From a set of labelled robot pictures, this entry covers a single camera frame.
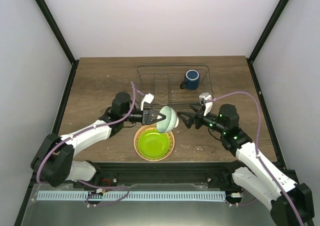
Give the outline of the pale green dotted bowl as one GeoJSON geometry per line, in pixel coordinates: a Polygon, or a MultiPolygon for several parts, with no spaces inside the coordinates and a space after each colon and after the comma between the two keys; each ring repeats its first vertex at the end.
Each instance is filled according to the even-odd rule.
{"type": "Polygon", "coordinates": [[[161,119],[161,121],[156,123],[156,129],[160,133],[168,133],[171,132],[179,125],[179,118],[177,113],[169,106],[164,106],[160,113],[165,115],[165,119],[163,119],[160,115],[158,115],[157,119],[161,119]]]}

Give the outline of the dark blue mug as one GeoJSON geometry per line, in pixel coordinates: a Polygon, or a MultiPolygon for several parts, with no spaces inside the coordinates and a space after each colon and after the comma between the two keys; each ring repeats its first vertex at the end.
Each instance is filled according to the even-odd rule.
{"type": "Polygon", "coordinates": [[[180,84],[180,89],[196,90],[200,84],[200,73],[197,70],[188,70],[182,83],[180,84]]]}

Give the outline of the grey wire dish rack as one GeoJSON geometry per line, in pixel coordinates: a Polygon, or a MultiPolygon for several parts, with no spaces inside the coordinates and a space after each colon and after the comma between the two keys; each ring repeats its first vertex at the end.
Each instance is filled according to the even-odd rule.
{"type": "Polygon", "coordinates": [[[152,103],[146,103],[145,108],[160,110],[168,105],[176,111],[183,111],[189,109],[191,103],[199,103],[200,94],[213,94],[210,70],[206,65],[140,65],[136,72],[136,89],[154,95],[152,103]],[[199,73],[200,82],[195,90],[180,88],[189,70],[199,73]]]}

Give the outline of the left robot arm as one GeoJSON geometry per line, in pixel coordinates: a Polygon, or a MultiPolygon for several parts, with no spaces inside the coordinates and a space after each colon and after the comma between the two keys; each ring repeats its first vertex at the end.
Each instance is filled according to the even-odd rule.
{"type": "Polygon", "coordinates": [[[170,107],[165,106],[160,111],[136,108],[134,101],[134,96],[120,92],[111,107],[91,125],[62,136],[47,135],[31,163],[37,182],[56,187],[65,181],[85,181],[89,187],[97,188],[102,175],[88,161],[75,161],[78,153],[117,134],[125,121],[155,124],[160,133],[167,132],[172,113],[170,107]]]}

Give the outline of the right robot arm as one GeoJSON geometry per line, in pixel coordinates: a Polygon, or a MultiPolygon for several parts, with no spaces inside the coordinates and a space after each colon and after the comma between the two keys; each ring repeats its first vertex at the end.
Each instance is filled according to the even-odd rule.
{"type": "Polygon", "coordinates": [[[195,126],[220,133],[222,146],[244,166],[223,173],[223,184],[244,188],[270,212],[277,226],[302,226],[315,216],[311,189],[298,184],[279,170],[239,127],[236,107],[223,104],[218,115],[206,113],[204,107],[191,105],[193,112],[178,112],[187,128],[195,126]]]}

